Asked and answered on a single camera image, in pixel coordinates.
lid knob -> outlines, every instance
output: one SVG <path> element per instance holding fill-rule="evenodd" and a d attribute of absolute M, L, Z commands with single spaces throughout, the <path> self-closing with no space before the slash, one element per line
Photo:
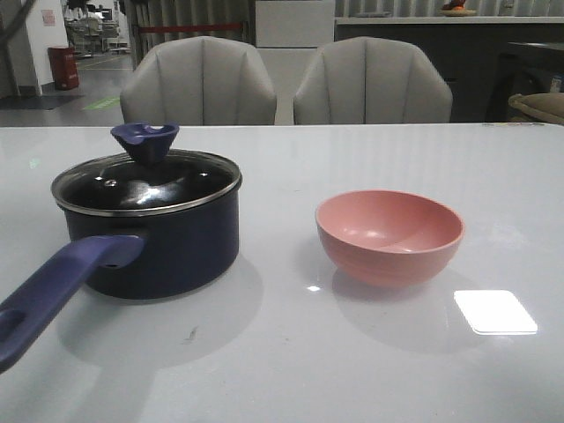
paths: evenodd
<path fill-rule="evenodd" d="M 150 167 L 167 156 L 178 130 L 175 123 L 153 128 L 149 123 L 135 122 L 115 126 L 110 132 L 136 163 Z"/>

floor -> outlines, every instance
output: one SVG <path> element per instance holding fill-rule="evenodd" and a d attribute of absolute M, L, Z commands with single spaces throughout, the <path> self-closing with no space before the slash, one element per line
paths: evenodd
<path fill-rule="evenodd" d="M 79 86 L 45 96 L 73 96 L 52 110 L 0 109 L 0 126 L 115 126 L 123 123 L 122 87 L 132 73 L 129 54 L 106 53 L 77 60 Z"/>

chair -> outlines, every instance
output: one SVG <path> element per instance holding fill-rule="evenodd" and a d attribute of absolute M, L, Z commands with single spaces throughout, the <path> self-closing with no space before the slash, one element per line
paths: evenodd
<path fill-rule="evenodd" d="M 255 47 L 208 36 L 155 46 L 121 93 L 125 122 L 158 125 L 273 124 L 276 101 Z"/>
<path fill-rule="evenodd" d="M 320 47 L 293 99 L 296 124 L 448 122 L 452 93 L 425 53 L 358 37 Z"/>

bowl rim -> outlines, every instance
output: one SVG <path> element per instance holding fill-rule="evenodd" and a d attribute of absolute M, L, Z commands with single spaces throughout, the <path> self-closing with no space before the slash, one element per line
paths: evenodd
<path fill-rule="evenodd" d="M 441 246 L 435 247 L 433 249 L 418 249 L 417 251 L 386 251 L 386 250 L 383 250 L 383 249 L 370 249 L 370 248 L 358 245 L 354 242 L 346 241 L 346 240 L 342 239 L 341 237 L 336 236 L 332 232 L 328 231 L 321 224 L 320 219 L 319 219 L 319 212 L 320 212 L 321 208 L 324 207 L 328 202 L 330 202 L 330 201 L 332 201 L 336 198 L 339 198 L 339 197 L 345 197 L 345 196 L 349 196 L 349 195 L 352 195 L 352 194 L 368 193 L 368 192 L 371 192 L 371 193 L 387 192 L 387 193 L 392 193 L 392 194 L 400 194 L 402 196 L 418 197 L 418 198 L 421 198 L 421 199 L 426 200 L 428 202 L 434 203 L 434 204 L 442 207 L 443 209 L 449 211 L 450 213 L 452 213 L 456 217 L 458 222 L 460 222 L 460 233 L 458 234 L 458 236 L 454 240 L 447 242 L 446 244 L 442 244 Z M 332 237 L 332 238 L 334 238 L 338 241 L 341 241 L 341 242 L 343 242 L 347 245 L 351 245 L 351 246 L 353 246 L 357 249 L 361 249 L 361 250 L 368 251 L 368 252 L 378 252 L 378 253 L 389 254 L 389 255 L 393 255 L 393 256 L 395 256 L 395 255 L 405 255 L 405 256 L 407 256 L 407 255 L 417 255 L 417 254 L 432 253 L 432 252 L 435 252 L 435 251 L 440 251 L 440 250 L 443 250 L 443 249 L 446 249 L 446 248 L 452 246 L 453 244 L 458 244 L 464 238 L 464 234 L 466 232 L 466 225 L 464 223 L 464 220 L 462 219 L 460 214 L 458 212 L 454 211 L 452 208 L 450 208 L 447 205 L 440 203 L 436 200 L 433 200 L 432 198 L 421 196 L 419 194 L 413 194 L 413 193 L 407 192 L 407 191 L 400 191 L 400 190 L 396 190 L 396 189 L 355 189 L 355 190 L 341 192 L 340 194 L 336 194 L 335 196 L 326 198 L 319 205 L 317 205 L 317 207 L 315 208 L 315 222 L 317 224 L 317 227 L 322 229 L 328 236 L 330 236 L 330 237 Z"/>

saucepan handle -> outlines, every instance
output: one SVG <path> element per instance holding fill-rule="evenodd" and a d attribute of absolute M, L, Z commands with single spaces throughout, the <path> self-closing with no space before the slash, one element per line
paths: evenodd
<path fill-rule="evenodd" d="M 98 266 L 123 267 L 144 245 L 136 235 L 100 235 L 55 253 L 0 304 L 0 373 L 19 360 Z"/>

